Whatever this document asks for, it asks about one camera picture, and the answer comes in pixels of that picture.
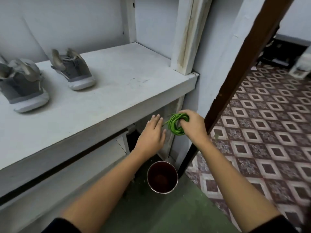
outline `cup rim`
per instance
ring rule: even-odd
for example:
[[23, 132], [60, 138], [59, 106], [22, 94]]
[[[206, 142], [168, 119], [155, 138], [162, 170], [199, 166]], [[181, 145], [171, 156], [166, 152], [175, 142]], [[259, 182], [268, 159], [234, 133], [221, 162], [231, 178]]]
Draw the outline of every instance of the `cup rim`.
[[[171, 165], [171, 166], [174, 168], [174, 170], [175, 170], [175, 172], [176, 172], [176, 175], [177, 175], [177, 181], [176, 181], [176, 184], [175, 184], [175, 186], [173, 187], [173, 189], [171, 189], [171, 190], [168, 191], [168, 192], [164, 192], [164, 193], [163, 193], [163, 192], [158, 192], [158, 191], [154, 190], [154, 189], [151, 187], [151, 185], [150, 185], [150, 183], [149, 183], [149, 179], [148, 179], [148, 173], [149, 173], [150, 168], [151, 168], [153, 165], [155, 165], [156, 163], [160, 163], [160, 162], [168, 163], [169, 165]], [[167, 162], [167, 161], [163, 161], [163, 160], [157, 161], [157, 162], [153, 163], [152, 165], [150, 165], [150, 167], [148, 168], [148, 171], [147, 171], [147, 182], [148, 182], [149, 187], [150, 187], [154, 192], [156, 192], [156, 193], [159, 193], [159, 194], [169, 194], [169, 193], [171, 193], [171, 192], [176, 188], [176, 186], [177, 186], [177, 184], [178, 184], [178, 180], [179, 180], [179, 177], [178, 177], [178, 173], [177, 173], [176, 168], [175, 168], [172, 164], [170, 164], [169, 162]]]

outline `left hand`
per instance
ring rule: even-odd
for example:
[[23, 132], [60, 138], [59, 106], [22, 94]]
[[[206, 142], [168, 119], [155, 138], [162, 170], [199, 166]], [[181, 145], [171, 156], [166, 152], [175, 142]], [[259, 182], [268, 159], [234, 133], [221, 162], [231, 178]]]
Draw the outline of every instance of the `left hand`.
[[163, 118], [153, 115], [147, 122], [145, 129], [139, 136], [135, 149], [141, 153], [146, 160], [154, 156], [164, 145], [165, 130], [161, 133]]

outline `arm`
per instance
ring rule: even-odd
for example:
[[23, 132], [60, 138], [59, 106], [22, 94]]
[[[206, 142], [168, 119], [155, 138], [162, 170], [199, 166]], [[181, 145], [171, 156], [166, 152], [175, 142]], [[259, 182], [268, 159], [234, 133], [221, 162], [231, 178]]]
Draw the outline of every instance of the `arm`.
[[82, 233], [97, 232], [118, 203], [140, 166], [163, 147], [163, 118], [152, 116], [140, 135], [134, 150], [115, 168], [100, 178], [62, 215]]
[[249, 232], [280, 212], [243, 177], [209, 140], [204, 118], [191, 110], [183, 110], [189, 122], [181, 120], [185, 134], [201, 151], [228, 207], [242, 232]]

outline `green floor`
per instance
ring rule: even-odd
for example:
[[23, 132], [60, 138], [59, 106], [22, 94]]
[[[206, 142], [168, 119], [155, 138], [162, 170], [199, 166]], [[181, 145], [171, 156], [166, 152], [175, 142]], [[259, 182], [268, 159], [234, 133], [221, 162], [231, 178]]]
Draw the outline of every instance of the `green floor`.
[[159, 159], [153, 157], [137, 172], [101, 232], [238, 232], [186, 175], [170, 194], [153, 192], [146, 173]]

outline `hand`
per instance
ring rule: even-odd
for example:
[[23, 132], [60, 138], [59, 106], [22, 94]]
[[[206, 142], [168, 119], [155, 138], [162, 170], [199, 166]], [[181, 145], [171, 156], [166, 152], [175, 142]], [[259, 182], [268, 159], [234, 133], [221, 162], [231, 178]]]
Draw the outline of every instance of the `hand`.
[[154, 156], [164, 145], [165, 129], [161, 133], [163, 118], [153, 115], [139, 136], [135, 149], [145, 156], [146, 160]]
[[209, 142], [204, 118], [192, 110], [181, 110], [179, 113], [185, 113], [189, 116], [189, 122], [181, 119], [180, 125], [196, 147], [202, 143]]

